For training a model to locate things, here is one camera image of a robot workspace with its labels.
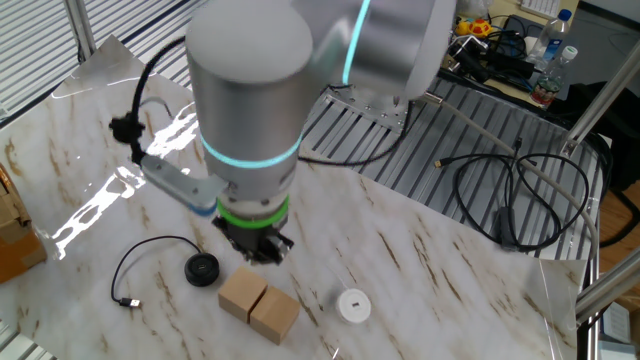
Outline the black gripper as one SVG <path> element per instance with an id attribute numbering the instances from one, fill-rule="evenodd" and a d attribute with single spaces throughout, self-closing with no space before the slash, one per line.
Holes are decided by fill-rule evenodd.
<path id="1" fill-rule="evenodd" d="M 264 264 L 281 264 L 294 246 L 294 242 L 282 235 L 273 225 L 245 228 L 224 218 L 215 218 L 213 225 L 228 240 L 241 248 L 245 261 L 251 265 L 260 262 L 260 253 Z"/>

